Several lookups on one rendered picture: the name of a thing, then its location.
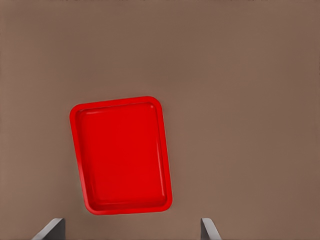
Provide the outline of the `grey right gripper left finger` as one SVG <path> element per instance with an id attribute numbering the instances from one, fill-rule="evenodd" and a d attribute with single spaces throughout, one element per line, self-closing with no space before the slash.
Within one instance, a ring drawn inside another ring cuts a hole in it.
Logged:
<path id="1" fill-rule="evenodd" d="M 52 219 L 31 240 L 66 240 L 66 221 L 64 218 Z"/>

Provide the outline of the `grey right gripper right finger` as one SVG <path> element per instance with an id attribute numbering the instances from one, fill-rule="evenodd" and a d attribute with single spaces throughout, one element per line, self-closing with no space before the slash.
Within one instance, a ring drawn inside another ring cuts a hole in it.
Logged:
<path id="1" fill-rule="evenodd" d="M 201 218 L 200 220 L 201 240 L 222 240 L 213 220 L 211 218 Z"/>

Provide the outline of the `red rectangular plastic tray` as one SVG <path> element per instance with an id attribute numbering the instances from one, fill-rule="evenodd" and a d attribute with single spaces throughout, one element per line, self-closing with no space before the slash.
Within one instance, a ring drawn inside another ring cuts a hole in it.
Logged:
<path id="1" fill-rule="evenodd" d="M 75 105 L 70 128 L 86 209 L 154 213 L 173 202 L 161 103 L 140 96 Z"/>

